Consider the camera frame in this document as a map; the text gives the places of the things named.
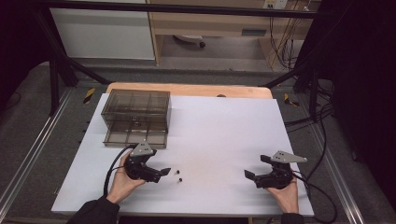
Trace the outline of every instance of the white table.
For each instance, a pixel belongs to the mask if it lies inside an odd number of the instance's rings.
[[[111,162],[121,148],[105,147],[106,125],[100,113],[105,93],[52,207],[71,215],[103,194]],[[158,184],[147,183],[120,204],[121,215],[183,217],[262,217],[280,214],[274,198],[256,189],[244,170],[268,174],[260,155],[292,153],[276,100],[171,96],[172,117],[167,149],[148,166],[170,167]],[[295,163],[291,165],[298,171]],[[298,181],[300,213],[313,216],[304,185]]]

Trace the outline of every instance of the human hand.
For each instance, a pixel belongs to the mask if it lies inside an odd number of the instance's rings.
[[[114,174],[113,185],[111,186],[110,192],[107,195],[107,199],[112,203],[120,203],[126,197],[128,197],[137,187],[146,183],[143,179],[131,179],[125,172],[125,169],[121,166],[125,163],[131,151],[128,151],[120,159],[120,168]]]
[[[297,178],[294,176],[287,187],[283,189],[267,188],[284,213],[299,213]]]

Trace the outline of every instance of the small black object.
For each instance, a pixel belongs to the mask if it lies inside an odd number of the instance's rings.
[[[293,173],[290,169],[289,163],[281,163],[277,161],[271,161],[270,157],[261,155],[263,162],[272,165],[273,171],[268,175],[255,175],[250,171],[245,170],[245,177],[253,180],[256,187],[259,188],[285,188],[290,181],[293,179]]]
[[[146,165],[146,162],[150,157],[154,156],[157,150],[151,149],[149,144],[140,143],[134,148],[130,156],[126,159],[124,163],[124,168],[126,174],[131,179],[144,179],[147,182],[158,183],[161,176],[168,175],[171,168],[165,168],[161,171],[152,169]]]

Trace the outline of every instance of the gray floor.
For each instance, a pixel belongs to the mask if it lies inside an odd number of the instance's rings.
[[[171,36],[166,39],[169,46],[164,48],[164,60],[160,66],[148,65],[131,66],[122,68],[105,68],[95,66],[92,70],[103,77],[117,81],[133,82],[173,82],[194,84],[222,84],[222,85],[246,85],[257,86],[279,76],[269,70],[262,69],[265,60],[260,55],[257,42],[238,41],[237,39],[221,40],[237,48],[224,51],[222,46],[211,45],[218,43],[218,38],[206,38],[206,49],[210,53],[200,52],[197,46],[188,43],[177,43],[178,40]],[[240,52],[238,48],[250,48],[255,51]],[[198,64],[192,62],[200,58]],[[237,66],[231,67],[232,62],[241,60]],[[292,80],[283,83],[281,87],[272,90],[274,97],[279,102],[279,108],[285,121],[305,118],[306,114],[301,106],[284,104],[284,93],[290,95],[292,101],[306,97],[305,94],[296,95],[290,89]],[[95,86],[96,91],[89,104],[82,103],[90,86]],[[35,166],[27,176],[24,185],[7,212],[7,219],[25,217],[32,219],[66,220],[67,217],[51,213],[51,206],[56,198],[54,193],[59,188],[67,170],[71,165],[78,150],[79,142],[84,136],[84,130],[88,127],[87,121],[100,98],[100,93],[106,90],[106,86],[83,80],[81,85],[74,88],[70,101],[64,110],[64,114],[52,131],[46,145],[43,147]],[[28,78],[24,80],[18,89],[21,100],[12,108],[0,115],[0,140],[2,160],[0,171],[0,193],[5,192],[7,184],[18,170],[25,155],[44,126],[50,112],[50,80],[49,71],[45,66],[34,69]],[[10,104],[16,102],[18,94],[15,94]],[[351,158],[351,151],[337,119],[327,117],[324,120],[328,135],[328,148],[342,170],[343,176],[349,185],[351,193],[359,207],[366,223],[396,223],[394,211],[375,183],[369,170],[364,163],[355,162]],[[315,136],[311,128],[303,128],[290,133],[290,142],[295,154],[305,156],[309,161],[318,159],[318,149]],[[308,173],[314,163],[299,165],[303,173]],[[339,223],[348,223],[344,206],[338,198],[337,192],[329,178],[327,168],[322,164],[312,177],[312,183],[328,192],[337,204]],[[328,201],[316,191],[312,192],[311,203],[315,214],[323,219],[332,216],[332,208]],[[266,218],[256,218],[255,223],[265,223]],[[307,218],[307,222],[316,222]]]

